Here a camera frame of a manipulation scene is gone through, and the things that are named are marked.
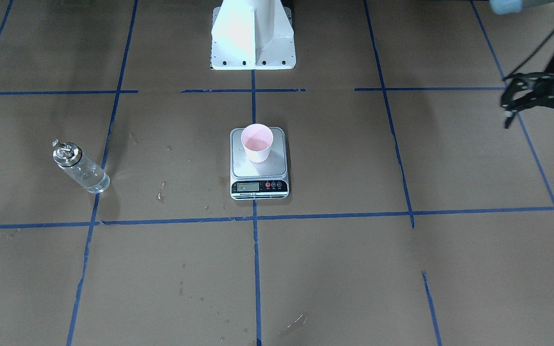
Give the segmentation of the clear glass sauce bottle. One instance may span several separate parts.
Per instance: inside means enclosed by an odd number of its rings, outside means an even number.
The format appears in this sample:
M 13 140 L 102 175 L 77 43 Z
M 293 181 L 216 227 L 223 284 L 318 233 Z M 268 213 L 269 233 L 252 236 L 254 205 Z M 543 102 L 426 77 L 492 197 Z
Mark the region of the clear glass sauce bottle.
M 53 161 L 86 191 L 99 194 L 110 186 L 109 175 L 81 147 L 57 139 L 52 147 Z

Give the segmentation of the pink paper cup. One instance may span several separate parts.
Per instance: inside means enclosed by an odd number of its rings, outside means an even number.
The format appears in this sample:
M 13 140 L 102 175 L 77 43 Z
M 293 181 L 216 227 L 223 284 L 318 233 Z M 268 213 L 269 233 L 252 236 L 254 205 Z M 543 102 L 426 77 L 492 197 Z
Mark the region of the pink paper cup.
M 253 163 L 262 163 L 268 159 L 273 141 L 273 132 L 264 124 L 250 124 L 240 134 L 246 156 Z

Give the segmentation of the grey digital kitchen scale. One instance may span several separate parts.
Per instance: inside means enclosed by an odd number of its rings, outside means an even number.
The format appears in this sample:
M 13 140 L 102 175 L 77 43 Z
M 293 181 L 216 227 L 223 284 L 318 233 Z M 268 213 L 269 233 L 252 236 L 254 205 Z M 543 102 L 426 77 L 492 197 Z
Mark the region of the grey digital kitchen scale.
M 234 200 L 280 199 L 290 195 L 290 176 L 285 132 L 270 127 L 273 142 L 266 160 L 253 162 L 245 151 L 243 128 L 229 134 L 230 195 Z

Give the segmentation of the white pedestal column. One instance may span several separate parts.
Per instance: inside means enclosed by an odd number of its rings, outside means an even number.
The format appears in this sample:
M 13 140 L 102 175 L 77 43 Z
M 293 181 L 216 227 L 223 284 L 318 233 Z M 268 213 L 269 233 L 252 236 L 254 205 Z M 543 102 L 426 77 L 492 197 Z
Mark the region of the white pedestal column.
M 294 69 L 292 9 L 287 0 L 224 0 L 213 9 L 211 68 Z

